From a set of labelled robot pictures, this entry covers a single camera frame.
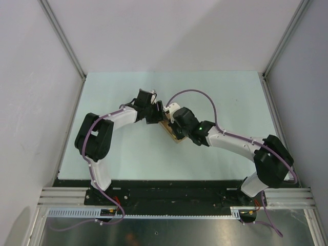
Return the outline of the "brown cardboard express box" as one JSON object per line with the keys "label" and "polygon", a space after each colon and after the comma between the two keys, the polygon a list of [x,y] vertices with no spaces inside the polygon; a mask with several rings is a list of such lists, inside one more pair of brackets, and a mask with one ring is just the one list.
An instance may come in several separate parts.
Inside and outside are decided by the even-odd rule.
{"label": "brown cardboard express box", "polygon": [[169,134],[169,136],[174,140],[175,143],[180,143],[186,139],[181,133],[178,133],[176,126],[171,123],[169,113],[165,113],[162,121],[159,122],[161,127]]}

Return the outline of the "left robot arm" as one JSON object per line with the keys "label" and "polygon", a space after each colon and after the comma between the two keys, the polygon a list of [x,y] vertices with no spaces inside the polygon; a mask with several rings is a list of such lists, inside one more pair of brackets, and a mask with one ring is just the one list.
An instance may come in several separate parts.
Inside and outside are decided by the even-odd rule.
{"label": "left robot arm", "polygon": [[108,189],[111,178],[107,166],[100,163],[109,153],[113,132],[141,120],[147,124],[164,120],[162,101],[156,98],[156,91],[140,89],[136,98],[120,105],[117,111],[103,116],[94,113],[85,116],[74,146],[88,163],[91,184],[98,189],[95,198],[101,204],[107,205],[113,200],[113,192]]}

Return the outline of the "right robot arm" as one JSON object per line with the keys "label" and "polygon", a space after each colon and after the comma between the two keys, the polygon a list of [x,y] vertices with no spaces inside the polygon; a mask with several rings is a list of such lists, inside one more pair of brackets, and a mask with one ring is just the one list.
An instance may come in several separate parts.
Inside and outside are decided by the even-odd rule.
{"label": "right robot arm", "polygon": [[291,171],[293,158],[279,138],[269,135],[267,138],[243,139],[232,133],[219,131],[214,122],[198,121],[194,113],[179,105],[172,104],[166,109],[177,139],[189,138],[198,146],[216,147],[245,157],[255,164],[256,171],[245,178],[237,189],[236,199],[248,206],[255,196],[267,188],[280,188],[285,177]]}

